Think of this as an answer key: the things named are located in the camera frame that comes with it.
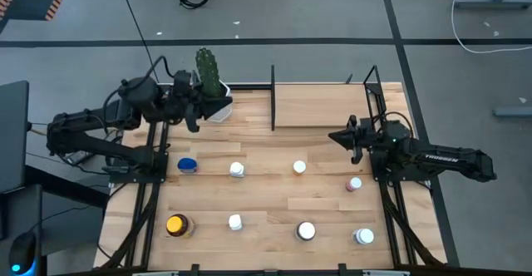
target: potted cactus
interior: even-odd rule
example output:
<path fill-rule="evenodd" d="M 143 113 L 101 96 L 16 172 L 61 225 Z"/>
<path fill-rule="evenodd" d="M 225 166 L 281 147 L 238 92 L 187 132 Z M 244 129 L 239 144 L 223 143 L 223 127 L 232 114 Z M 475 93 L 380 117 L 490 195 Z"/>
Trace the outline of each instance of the potted cactus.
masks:
<path fill-rule="evenodd" d="M 203 84 L 203 93 L 209 97 L 231 96 L 231 90 L 219 79 L 218 64 L 213 53 L 202 47 L 196 52 L 196 66 L 199 78 Z M 222 122 L 233 111 L 232 104 L 212 115 L 208 121 Z"/>

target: white pot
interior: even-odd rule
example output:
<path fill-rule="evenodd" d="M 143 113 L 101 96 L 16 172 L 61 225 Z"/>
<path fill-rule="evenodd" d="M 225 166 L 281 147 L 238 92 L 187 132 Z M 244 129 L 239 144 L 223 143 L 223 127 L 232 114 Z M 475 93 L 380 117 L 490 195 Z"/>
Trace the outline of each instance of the white pot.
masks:
<path fill-rule="evenodd" d="M 222 81 L 219 82 L 222 84 L 222 86 L 225 87 L 225 96 L 231 96 L 231 89 L 227 85 L 225 85 Z M 207 121 L 212 122 L 224 122 L 229 116 L 231 116 L 231 112 L 233 111 L 233 103 L 228 104 L 225 106 L 222 110 L 217 111 L 216 114 L 212 115 Z"/>

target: white container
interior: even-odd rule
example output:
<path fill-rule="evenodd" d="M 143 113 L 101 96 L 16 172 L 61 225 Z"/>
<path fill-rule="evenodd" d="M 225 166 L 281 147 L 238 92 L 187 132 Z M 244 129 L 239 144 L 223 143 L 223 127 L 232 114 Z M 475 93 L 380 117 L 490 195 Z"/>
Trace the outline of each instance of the white container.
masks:
<path fill-rule="evenodd" d="M 241 230 L 242 229 L 242 219 L 239 214 L 233 214 L 229 217 L 229 227 L 231 230 Z"/>
<path fill-rule="evenodd" d="M 310 222 L 301 222 L 298 227 L 296 227 L 295 235 L 297 239 L 306 242 L 314 239 L 314 235 L 316 235 L 316 228 Z"/>
<path fill-rule="evenodd" d="M 297 176 L 300 176 L 307 169 L 307 164 L 302 160 L 296 160 L 293 163 L 293 173 Z"/>
<path fill-rule="evenodd" d="M 244 177 L 244 165 L 239 162 L 234 162 L 229 167 L 229 173 L 234 177 Z"/>
<path fill-rule="evenodd" d="M 359 229 L 352 233 L 352 239 L 359 244 L 370 244 L 375 239 L 375 235 L 370 229 Z"/>
<path fill-rule="evenodd" d="M 362 181 L 358 177 L 353 177 L 346 183 L 346 189 L 350 192 L 360 189 L 361 187 Z"/>
<path fill-rule="evenodd" d="M 220 81 L 219 83 L 225 88 L 225 96 L 231 96 L 231 89 L 222 81 Z M 233 112 L 233 103 L 230 103 L 222 110 L 217 111 L 216 114 L 212 115 L 209 119 L 207 119 L 207 121 L 218 123 L 224 122 L 224 120 L 231 116 L 231 112 Z"/>

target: white bottle cap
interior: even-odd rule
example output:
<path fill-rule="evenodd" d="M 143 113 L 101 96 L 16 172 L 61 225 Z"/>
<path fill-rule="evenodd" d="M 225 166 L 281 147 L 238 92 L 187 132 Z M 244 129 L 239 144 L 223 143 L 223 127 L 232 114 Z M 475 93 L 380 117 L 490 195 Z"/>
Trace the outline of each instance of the white bottle cap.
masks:
<path fill-rule="evenodd" d="M 233 214 L 229 217 L 229 227 L 232 230 L 241 230 L 242 229 L 242 219 L 239 214 Z"/>
<path fill-rule="evenodd" d="M 375 236 L 370 229 L 359 229 L 355 231 L 355 238 L 359 244 L 370 244 Z"/>
<path fill-rule="evenodd" d="M 296 160 L 293 163 L 293 170 L 296 171 L 296 173 L 301 174 L 301 173 L 305 172 L 306 169 L 307 169 L 307 165 L 302 160 Z"/>
<path fill-rule="evenodd" d="M 362 181 L 358 177 L 353 177 L 349 180 L 349 186 L 352 189 L 360 189 L 362 187 Z"/>
<path fill-rule="evenodd" d="M 316 234 L 316 229 L 312 223 L 303 222 L 298 227 L 298 234 L 302 239 L 311 239 Z"/>
<path fill-rule="evenodd" d="M 241 176 L 244 174 L 244 165 L 240 164 L 239 162 L 234 162 L 231 164 L 231 167 L 229 168 L 229 173 L 232 176 Z"/>

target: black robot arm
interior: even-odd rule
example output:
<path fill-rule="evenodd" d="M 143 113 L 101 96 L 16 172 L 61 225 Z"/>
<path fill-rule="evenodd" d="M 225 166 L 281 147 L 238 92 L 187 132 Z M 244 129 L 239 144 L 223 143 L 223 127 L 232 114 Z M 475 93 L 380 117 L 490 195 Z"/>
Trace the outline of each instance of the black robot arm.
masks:
<path fill-rule="evenodd" d="M 51 154 L 62 158 L 65 154 L 84 150 L 120 159 L 126 166 L 144 174 L 152 174 L 157 167 L 165 166 L 153 146 L 131 148 L 86 133 L 97 129 L 107 132 L 108 127 L 133 130 L 140 126 L 141 117 L 149 123 L 166 122 L 170 125 L 177 125 L 185 119 L 189 131 L 197 132 L 200 129 L 197 119 L 208 119 L 233 101 L 229 96 L 206 96 L 201 83 L 190 85 L 191 75 L 187 71 L 178 71 L 171 76 L 173 86 L 158 85 L 150 74 L 161 60 L 165 61 L 168 72 L 166 59 L 159 57 L 145 76 L 123 80 L 121 86 L 106 98 L 102 108 L 56 115 L 47 128 L 47 147 Z M 120 100 L 109 103 L 116 93 Z"/>
<path fill-rule="evenodd" d="M 362 149 L 371 153 L 373 174 L 381 180 L 429 180 L 445 170 L 458 171 L 480 182 L 495 180 L 491 158 L 481 150 L 432 145 L 412 138 L 412 130 L 400 121 L 381 120 L 375 131 L 372 120 L 350 116 L 345 130 L 329 137 L 353 150 L 352 163 L 362 158 Z"/>

